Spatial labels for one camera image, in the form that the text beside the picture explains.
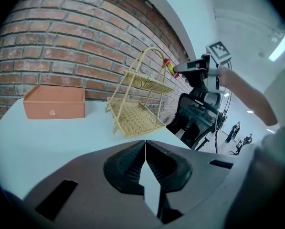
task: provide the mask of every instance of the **wicker basket shelf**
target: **wicker basket shelf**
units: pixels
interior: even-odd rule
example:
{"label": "wicker basket shelf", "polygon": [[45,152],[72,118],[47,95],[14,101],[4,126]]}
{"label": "wicker basket shelf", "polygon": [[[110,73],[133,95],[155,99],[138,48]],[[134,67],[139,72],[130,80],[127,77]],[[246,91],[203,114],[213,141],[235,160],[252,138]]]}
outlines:
{"label": "wicker basket shelf", "polygon": [[[117,118],[123,98],[107,98],[114,119]],[[117,126],[125,137],[152,132],[166,125],[148,110],[140,101],[126,99]]]}
{"label": "wicker basket shelf", "polygon": [[[158,73],[156,79],[146,77],[138,73],[141,63],[148,51],[158,51],[162,58],[163,82],[159,81],[161,72]],[[164,55],[158,48],[147,48],[139,54],[139,56],[132,63],[128,71],[124,71],[124,77],[116,88],[112,97],[107,98],[107,106],[105,111],[111,110],[115,120],[113,133],[118,127],[125,137],[141,135],[152,132],[165,127],[165,124],[159,120],[160,107],[162,103],[162,96],[165,93],[170,93],[174,89],[165,84],[166,66],[164,63]],[[127,84],[128,88],[123,98],[115,97],[120,86]],[[149,90],[146,103],[143,105],[140,101],[127,99],[128,92],[131,87],[136,87],[144,90]],[[146,108],[146,104],[152,92],[161,94],[158,113],[155,116],[150,110]]]}

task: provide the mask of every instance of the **white table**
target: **white table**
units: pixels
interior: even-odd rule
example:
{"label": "white table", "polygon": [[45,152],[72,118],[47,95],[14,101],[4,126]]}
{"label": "white table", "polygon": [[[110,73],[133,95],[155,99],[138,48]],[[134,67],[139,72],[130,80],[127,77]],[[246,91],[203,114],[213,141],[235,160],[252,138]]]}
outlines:
{"label": "white table", "polygon": [[28,120],[19,99],[0,120],[0,185],[23,199],[42,179],[72,159],[135,140],[188,148],[168,129],[126,138],[105,113],[106,102],[85,104],[84,119]]}

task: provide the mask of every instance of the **orange wooden box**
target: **orange wooden box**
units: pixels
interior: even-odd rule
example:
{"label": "orange wooden box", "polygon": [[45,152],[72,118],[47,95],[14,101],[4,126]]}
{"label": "orange wooden box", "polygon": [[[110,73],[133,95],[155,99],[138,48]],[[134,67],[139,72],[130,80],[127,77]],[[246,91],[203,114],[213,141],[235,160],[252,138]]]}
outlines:
{"label": "orange wooden box", "polygon": [[74,119],[85,117],[85,91],[67,86],[37,85],[23,98],[28,119]]}

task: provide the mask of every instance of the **wicker tray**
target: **wicker tray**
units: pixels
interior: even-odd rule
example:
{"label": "wicker tray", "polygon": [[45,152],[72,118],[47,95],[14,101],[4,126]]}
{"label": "wicker tray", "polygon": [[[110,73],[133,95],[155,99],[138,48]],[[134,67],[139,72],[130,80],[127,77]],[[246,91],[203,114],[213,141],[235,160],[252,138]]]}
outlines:
{"label": "wicker tray", "polygon": [[132,83],[132,86],[153,91],[158,94],[167,94],[172,92],[174,89],[172,87],[169,87],[167,84],[160,82],[158,80],[152,79],[150,77],[138,74],[133,71],[123,71],[123,74],[125,75],[124,83],[129,84],[129,82],[133,79],[134,81]]}
{"label": "wicker tray", "polygon": [[[109,109],[117,119],[123,98],[107,98]],[[117,126],[125,137],[141,135],[166,127],[140,101],[126,99]]]}

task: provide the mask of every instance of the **red brick wall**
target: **red brick wall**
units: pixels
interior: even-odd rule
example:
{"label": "red brick wall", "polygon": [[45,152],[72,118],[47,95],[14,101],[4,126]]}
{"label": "red brick wall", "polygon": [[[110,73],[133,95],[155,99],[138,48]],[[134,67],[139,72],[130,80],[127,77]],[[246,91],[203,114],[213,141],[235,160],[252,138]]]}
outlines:
{"label": "red brick wall", "polygon": [[[0,30],[0,119],[36,84],[84,87],[87,99],[105,100],[122,70],[149,46],[174,64],[187,60],[173,29],[145,0],[20,0]],[[143,63],[141,72],[155,77],[159,56],[150,52]],[[190,90],[169,74],[167,84],[175,91],[163,98],[162,120]],[[147,94],[133,88],[130,98],[145,102]],[[154,113],[158,98],[153,94],[148,105]]]}

